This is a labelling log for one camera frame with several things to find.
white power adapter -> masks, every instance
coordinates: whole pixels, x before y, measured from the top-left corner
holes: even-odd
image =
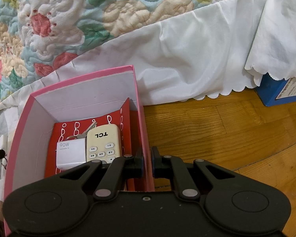
[[[86,138],[59,141],[56,150],[56,166],[60,170],[68,170],[86,162]]]

bed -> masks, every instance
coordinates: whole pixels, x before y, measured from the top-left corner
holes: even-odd
[[[296,77],[296,0],[0,0],[0,136],[31,92],[128,64],[144,105]]]

white bed skirt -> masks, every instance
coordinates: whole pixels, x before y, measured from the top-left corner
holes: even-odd
[[[29,94],[37,89],[128,64],[135,66],[144,105],[200,100],[206,95],[216,98],[231,90],[254,88],[261,74],[270,69],[277,72],[281,58],[286,69],[294,60],[296,52],[290,55],[296,51],[294,11],[296,0],[223,0],[142,27],[21,88],[0,103],[0,110],[14,106],[18,108],[14,113],[20,114]],[[276,53],[277,43],[280,53]],[[278,79],[292,76],[296,70],[276,75]]]

red flower center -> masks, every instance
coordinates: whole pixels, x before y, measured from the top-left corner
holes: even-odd
[[[41,37],[47,37],[51,32],[51,22],[49,19],[40,13],[31,17],[33,32]]]

remote control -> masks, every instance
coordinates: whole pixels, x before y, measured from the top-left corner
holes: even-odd
[[[91,129],[87,134],[86,161],[94,159],[111,163],[121,156],[120,129],[115,124],[106,124]]]

